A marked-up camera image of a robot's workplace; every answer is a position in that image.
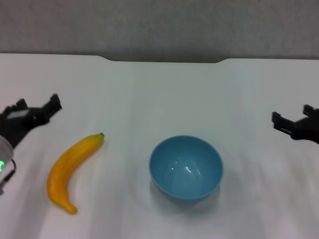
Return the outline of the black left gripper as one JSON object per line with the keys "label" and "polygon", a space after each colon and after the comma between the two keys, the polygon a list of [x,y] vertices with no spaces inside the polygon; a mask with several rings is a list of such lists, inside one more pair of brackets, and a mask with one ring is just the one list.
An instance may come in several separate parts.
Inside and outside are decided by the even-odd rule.
{"label": "black left gripper", "polygon": [[53,94],[41,108],[28,108],[25,99],[20,99],[6,107],[6,111],[11,112],[9,115],[0,114],[2,117],[5,116],[0,120],[0,136],[15,149],[31,130],[49,123],[51,117],[61,109],[57,94]]}

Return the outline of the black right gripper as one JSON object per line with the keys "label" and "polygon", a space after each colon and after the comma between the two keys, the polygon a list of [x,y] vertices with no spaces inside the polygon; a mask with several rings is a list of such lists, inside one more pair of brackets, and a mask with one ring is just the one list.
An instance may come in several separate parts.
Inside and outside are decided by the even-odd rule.
{"label": "black right gripper", "polygon": [[273,128],[289,135],[294,140],[309,140],[319,144],[319,108],[304,105],[306,118],[293,122],[272,112]]}

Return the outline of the yellow banana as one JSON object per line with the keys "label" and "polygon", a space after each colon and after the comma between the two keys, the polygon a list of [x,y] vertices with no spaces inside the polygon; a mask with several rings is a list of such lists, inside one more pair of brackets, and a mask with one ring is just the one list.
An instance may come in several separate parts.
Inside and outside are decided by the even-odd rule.
{"label": "yellow banana", "polygon": [[70,202],[68,183],[75,170],[103,144],[104,134],[90,135],[65,151],[51,168],[47,178],[47,195],[51,202],[70,214],[77,208]]}

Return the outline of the blue plastic bowl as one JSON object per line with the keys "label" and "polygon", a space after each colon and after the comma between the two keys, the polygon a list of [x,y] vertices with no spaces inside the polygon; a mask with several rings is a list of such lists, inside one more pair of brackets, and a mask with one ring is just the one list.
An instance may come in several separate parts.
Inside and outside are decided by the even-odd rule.
{"label": "blue plastic bowl", "polygon": [[200,201],[221,184],[224,165],[207,141],[177,135],[160,142],[149,159],[152,182],[164,195],[182,202]]}

